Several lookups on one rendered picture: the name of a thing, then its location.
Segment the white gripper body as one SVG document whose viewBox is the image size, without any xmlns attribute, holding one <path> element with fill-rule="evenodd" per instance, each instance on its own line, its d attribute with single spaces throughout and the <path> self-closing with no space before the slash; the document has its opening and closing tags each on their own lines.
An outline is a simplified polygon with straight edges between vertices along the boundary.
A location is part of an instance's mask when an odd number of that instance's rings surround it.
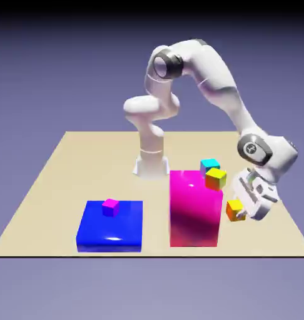
<svg viewBox="0 0 304 320">
<path fill-rule="evenodd" d="M 239 172 L 232 181 L 234 195 L 243 205 L 245 215 L 260 221 L 270 211 L 273 198 L 265 194 L 267 183 L 250 169 Z"/>
</svg>

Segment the small yellow cube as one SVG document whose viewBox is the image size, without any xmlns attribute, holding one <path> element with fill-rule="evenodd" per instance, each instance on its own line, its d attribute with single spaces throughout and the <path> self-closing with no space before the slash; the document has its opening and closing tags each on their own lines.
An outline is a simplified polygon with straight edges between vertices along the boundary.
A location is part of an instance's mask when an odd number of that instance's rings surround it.
<svg viewBox="0 0 304 320">
<path fill-rule="evenodd" d="M 245 219 L 237 219 L 236 215 L 238 212 L 243 211 L 243 204 L 239 199 L 228 200 L 226 203 L 226 215 L 232 222 L 244 221 Z"/>
<path fill-rule="evenodd" d="M 226 178 L 226 171 L 213 167 L 205 174 L 205 186 L 208 189 L 220 191 L 226 184 Z"/>
</svg>

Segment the small cyan cube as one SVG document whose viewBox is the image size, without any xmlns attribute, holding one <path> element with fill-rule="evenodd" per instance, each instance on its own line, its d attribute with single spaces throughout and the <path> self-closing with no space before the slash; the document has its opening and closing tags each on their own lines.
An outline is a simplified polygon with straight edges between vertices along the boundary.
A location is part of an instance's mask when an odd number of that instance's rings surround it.
<svg viewBox="0 0 304 320">
<path fill-rule="evenodd" d="M 200 173 L 203 177 L 212 168 L 220 169 L 220 164 L 216 159 L 208 158 L 200 161 Z"/>
</svg>

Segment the small magenta cube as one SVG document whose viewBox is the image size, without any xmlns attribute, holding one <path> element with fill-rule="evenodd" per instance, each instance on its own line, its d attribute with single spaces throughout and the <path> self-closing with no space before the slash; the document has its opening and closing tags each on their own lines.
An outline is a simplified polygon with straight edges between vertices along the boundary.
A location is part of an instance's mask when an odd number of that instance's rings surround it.
<svg viewBox="0 0 304 320">
<path fill-rule="evenodd" d="M 102 213 L 107 217 L 115 217 L 119 213 L 119 201 L 115 199 L 107 199 L 102 203 Z"/>
</svg>

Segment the large magenta box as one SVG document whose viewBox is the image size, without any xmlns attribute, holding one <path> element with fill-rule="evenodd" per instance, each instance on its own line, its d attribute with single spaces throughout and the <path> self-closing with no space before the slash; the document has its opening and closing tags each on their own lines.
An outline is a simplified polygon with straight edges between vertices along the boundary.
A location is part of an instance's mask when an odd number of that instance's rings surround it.
<svg viewBox="0 0 304 320">
<path fill-rule="evenodd" d="M 170 246 L 217 246 L 222 201 L 199 170 L 170 171 Z"/>
</svg>

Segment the large blue box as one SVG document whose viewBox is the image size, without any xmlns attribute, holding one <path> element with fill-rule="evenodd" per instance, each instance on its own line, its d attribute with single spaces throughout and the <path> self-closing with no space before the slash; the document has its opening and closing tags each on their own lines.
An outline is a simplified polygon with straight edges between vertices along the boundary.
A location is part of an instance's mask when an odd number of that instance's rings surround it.
<svg viewBox="0 0 304 320">
<path fill-rule="evenodd" d="M 120 201 L 114 216 L 104 213 L 103 201 L 86 203 L 78 232 L 79 253 L 138 253 L 143 238 L 143 202 Z"/>
</svg>

